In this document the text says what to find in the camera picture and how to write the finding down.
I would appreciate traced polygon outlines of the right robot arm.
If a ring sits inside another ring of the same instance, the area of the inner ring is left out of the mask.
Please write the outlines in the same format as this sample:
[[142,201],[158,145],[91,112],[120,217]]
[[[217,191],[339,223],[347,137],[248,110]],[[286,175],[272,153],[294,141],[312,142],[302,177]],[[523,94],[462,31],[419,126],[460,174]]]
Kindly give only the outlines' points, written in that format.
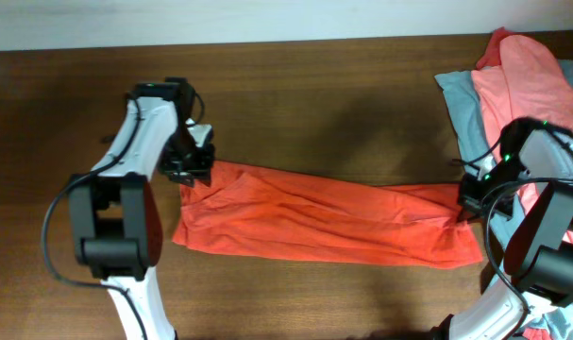
[[530,117],[514,119],[495,143],[501,160],[461,180],[462,218],[513,216],[513,196],[533,184],[539,196],[511,236],[497,280],[469,309],[431,329],[436,340],[515,339],[528,322],[573,303],[573,132]]

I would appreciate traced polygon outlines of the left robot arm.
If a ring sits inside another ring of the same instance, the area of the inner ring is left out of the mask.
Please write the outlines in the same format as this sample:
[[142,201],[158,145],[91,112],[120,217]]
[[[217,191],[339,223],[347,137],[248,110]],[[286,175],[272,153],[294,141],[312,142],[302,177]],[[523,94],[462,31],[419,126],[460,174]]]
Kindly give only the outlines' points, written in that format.
[[192,117],[203,104],[183,77],[136,84],[109,150],[67,191],[76,260],[108,291],[129,339],[177,338],[158,284],[163,233],[150,181],[160,172],[210,184],[213,131]]

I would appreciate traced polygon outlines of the orange printed t-shirt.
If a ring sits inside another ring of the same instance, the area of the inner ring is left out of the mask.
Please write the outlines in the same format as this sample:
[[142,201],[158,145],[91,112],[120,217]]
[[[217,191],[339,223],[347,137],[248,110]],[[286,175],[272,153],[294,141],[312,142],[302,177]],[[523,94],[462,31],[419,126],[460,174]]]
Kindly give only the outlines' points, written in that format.
[[482,261],[455,184],[367,186],[219,161],[180,188],[173,242],[210,254],[455,269]]

